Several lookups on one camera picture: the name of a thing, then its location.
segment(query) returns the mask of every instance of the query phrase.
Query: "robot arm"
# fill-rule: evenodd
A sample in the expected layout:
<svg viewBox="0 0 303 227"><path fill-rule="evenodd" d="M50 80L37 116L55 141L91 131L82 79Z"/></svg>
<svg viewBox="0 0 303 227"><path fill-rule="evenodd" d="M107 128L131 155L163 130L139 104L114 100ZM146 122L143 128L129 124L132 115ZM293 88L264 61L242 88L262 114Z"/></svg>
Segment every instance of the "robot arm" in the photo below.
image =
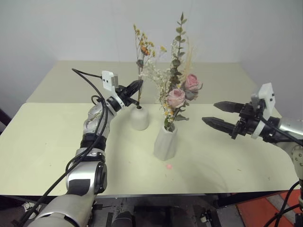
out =
<svg viewBox="0 0 303 227"><path fill-rule="evenodd" d="M83 138L76 156L81 157L80 154L96 140L103 125L106 124L101 139L85 159L67 175L67 193L52 200L29 225L30 227L86 227L96 195L107 187L105 147L109 123L119 110L132 103L138 105L131 96L140 89L143 81L136 80L128 87L120 86L117 76L108 71L102 71L102 80L103 87L111 91L112 96L106 100L107 110L103 110L101 102L90 109L84 122ZM107 122L104 118L100 121L103 111L108 111Z"/></svg>
<svg viewBox="0 0 303 227"><path fill-rule="evenodd" d="M230 113L239 113L240 119L231 124L215 117L203 117L202 120L214 129L228 133L232 139L240 134L251 135L253 139L262 137L283 149L291 158L303 192L303 121L271 116L275 105L275 95L271 83L264 84L251 96L246 104L218 102L215 107ZM303 193L299 198L303 208Z"/></svg>

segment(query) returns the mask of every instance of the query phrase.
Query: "red floor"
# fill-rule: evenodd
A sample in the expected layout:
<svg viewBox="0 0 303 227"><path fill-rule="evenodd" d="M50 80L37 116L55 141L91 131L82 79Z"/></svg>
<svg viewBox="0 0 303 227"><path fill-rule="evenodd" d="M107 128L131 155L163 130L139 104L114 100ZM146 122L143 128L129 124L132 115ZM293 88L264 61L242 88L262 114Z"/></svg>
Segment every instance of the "red floor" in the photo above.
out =
<svg viewBox="0 0 303 227"><path fill-rule="evenodd" d="M294 190L289 197L288 205L293 206L298 204L299 195L300 190ZM285 198L286 192L282 193L281 196ZM263 227L275 213L278 213L278 210L266 198L239 204L238 209L246 227ZM300 212L299 208L294 211L296 213ZM282 217L279 226L293 227L293 224L287 218Z"/></svg>

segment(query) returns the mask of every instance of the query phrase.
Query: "pink rose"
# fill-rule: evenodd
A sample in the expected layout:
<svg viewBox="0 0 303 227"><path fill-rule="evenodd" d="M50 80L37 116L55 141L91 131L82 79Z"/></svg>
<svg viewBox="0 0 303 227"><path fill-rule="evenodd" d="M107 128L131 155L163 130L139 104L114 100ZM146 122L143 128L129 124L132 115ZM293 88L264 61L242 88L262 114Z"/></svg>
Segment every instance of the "pink rose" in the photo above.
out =
<svg viewBox="0 0 303 227"><path fill-rule="evenodd" d="M196 91L202 88L200 81L194 74L189 74L185 81L185 88L189 91Z"/></svg>
<svg viewBox="0 0 303 227"><path fill-rule="evenodd" d="M185 102L185 92L178 88L173 89L169 92L166 100L172 108L179 108Z"/></svg>

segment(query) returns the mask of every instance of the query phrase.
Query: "white tabletop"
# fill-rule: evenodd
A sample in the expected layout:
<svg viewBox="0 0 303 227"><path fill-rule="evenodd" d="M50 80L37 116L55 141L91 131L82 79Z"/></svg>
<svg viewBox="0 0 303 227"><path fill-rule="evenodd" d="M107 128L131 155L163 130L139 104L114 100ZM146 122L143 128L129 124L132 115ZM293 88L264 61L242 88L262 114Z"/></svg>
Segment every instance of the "white tabletop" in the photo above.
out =
<svg viewBox="0 0 303 227"><path fill-rule="evenodd" d="M158 69L169 68L169 63L157 63ZM71 69L101 75L102 70L118 74L119 84L127 86L137 79L134 62L58 61L28 98L28 103L90 103L96 92ZM192 73L203 82L196 104L220 101L245 103L257 88L238 63L193 63ZM104 97L110 92L102 87L98 78L89 77ZM154 104L158 96L153 82L144 80L141 103Z"/></svg>
<svg viewBox="0 0 303 227"><path fill-rule="evenodd" d="M42 195L64 172L82 138L82 125L92 104L24 104L0 136L0 194ZM150 125L135 131L129 110L111 122L107 140L108 187L102 195L187 194L287 190L297 177L288 155L249 135L232 140L207 126L201 117L235 123L237 114L212 105L190 105L177 122L176 156L153 156L163 116L159 105L146 105ZM66 192L61 182L51 195Z"/></svg>

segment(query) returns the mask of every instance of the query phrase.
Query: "small white vase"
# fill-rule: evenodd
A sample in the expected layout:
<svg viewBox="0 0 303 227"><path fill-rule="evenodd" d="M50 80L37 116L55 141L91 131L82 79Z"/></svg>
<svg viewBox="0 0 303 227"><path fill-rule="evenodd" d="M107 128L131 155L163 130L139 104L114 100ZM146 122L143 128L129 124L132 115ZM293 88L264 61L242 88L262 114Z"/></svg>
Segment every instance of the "small white vase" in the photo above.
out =
<svg viewBox="0 0 303 227"><path fill-rule="evenodd" d="M130 113L131 126L135 130L144 130L149 125L148 111L143 106L136 106Z"/></svg>
<svg viewBox="0 0 303 227"><path fill-rule="evenodd" d="M177 128L173 132L167 131L164 125L153 146L153 154L158 159L165 161L175 156L177 150Z"/></svg>

